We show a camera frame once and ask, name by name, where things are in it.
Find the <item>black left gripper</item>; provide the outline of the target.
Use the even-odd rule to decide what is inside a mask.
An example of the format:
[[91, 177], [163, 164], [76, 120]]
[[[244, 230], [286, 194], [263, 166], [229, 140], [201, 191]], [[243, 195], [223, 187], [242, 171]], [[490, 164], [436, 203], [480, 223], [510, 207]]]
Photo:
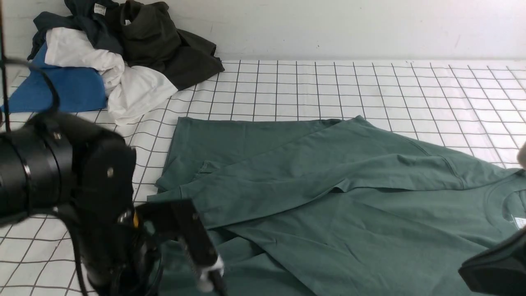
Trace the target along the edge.
[[94, 123], [67, 123], [75, 176], [74, 234], [88, 282], [100, 296], [156, 296], [159, 251], [135, 212], [136, 152]]

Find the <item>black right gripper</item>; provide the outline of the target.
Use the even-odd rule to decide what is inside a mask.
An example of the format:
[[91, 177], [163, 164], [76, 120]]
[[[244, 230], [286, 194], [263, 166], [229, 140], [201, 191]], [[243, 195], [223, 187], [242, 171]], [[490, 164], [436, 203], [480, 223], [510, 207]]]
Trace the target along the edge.
[[526, 294], [526, 231], [524, 228], [463, 262], [458, 273], [468, 288], [493, 296]]

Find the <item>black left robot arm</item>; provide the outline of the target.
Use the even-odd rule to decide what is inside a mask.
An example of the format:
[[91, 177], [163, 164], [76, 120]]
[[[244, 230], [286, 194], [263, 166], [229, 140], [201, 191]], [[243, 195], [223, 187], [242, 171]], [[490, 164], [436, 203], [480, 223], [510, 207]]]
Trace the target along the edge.
[[64, 223], [81, 293], [155, 296], [161, 255], [133, 201], [136, 151], [68, 113], [39, 113], [1, 133], [1, 225], [34, 215]]

